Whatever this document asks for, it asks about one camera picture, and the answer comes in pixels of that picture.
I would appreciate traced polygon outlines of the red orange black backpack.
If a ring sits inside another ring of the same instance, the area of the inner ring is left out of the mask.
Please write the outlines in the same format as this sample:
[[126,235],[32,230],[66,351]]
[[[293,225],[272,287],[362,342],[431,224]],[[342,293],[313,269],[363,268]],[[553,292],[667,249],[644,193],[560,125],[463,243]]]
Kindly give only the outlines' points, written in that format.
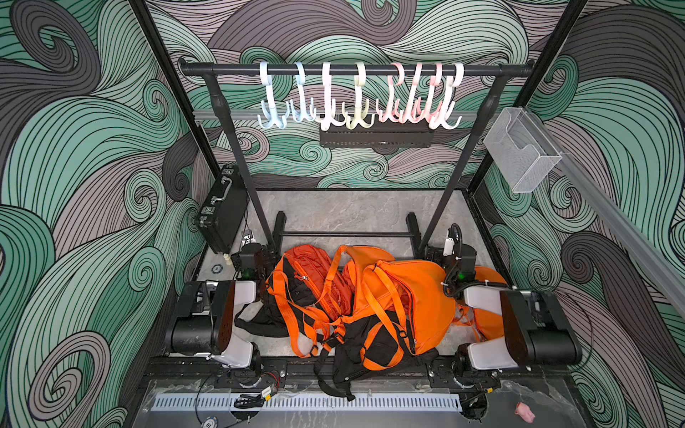
[[235,326],[251,335],[287,338],[295,356],[319,355],[334,323],[353,312],[355,286],[338,271],[340,260],[319,247],[296,246],[284,253],[266,279],[262,307]]

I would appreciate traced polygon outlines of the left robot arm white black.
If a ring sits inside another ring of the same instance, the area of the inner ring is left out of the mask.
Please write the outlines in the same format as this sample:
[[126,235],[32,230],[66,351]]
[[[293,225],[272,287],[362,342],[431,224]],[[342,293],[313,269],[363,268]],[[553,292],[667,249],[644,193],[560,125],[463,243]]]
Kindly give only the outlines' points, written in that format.
[[246,244],[230,256],[237,279],[192,281],[181,290],[166,333],[168,351],[205,357],[225,369],[262,374],[259,347],[234,334],[241,311],[258,301],[270,264],[269,248]]

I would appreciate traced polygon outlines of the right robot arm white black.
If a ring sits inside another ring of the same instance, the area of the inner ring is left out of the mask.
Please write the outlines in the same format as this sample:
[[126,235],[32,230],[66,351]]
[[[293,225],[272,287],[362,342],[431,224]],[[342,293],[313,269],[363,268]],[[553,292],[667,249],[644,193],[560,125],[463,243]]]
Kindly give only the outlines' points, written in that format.
[[515,289],[497,271],[476,265],[476,255],[451,224],[437,257],[447,272],[442,290],[457,303],[455,323],[476,338],[458,346],[455,374],[579,364],[583,348],[558,297]]

